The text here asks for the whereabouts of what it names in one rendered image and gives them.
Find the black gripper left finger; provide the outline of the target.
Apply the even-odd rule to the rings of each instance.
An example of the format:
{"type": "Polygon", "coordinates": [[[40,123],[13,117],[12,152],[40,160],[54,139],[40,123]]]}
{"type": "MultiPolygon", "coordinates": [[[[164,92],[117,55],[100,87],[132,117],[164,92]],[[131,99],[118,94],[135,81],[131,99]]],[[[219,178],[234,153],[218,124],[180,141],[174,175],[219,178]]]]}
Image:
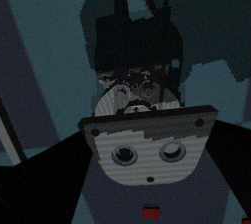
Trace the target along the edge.
{"type": "Polygon", "coordinates": [[[71,224],[93,152],[80,131],[14,166],[0,166],[9,224],[71,224]]]}

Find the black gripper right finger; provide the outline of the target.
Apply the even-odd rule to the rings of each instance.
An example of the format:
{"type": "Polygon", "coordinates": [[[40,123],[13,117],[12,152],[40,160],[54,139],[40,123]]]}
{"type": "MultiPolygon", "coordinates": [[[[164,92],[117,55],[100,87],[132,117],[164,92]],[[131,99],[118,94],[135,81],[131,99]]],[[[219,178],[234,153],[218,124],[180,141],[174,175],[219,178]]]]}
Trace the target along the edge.
{"type": "Polygon", "coordinates": [[[205,147],[251,222],[251,129],[215,120],[205,147]]]}

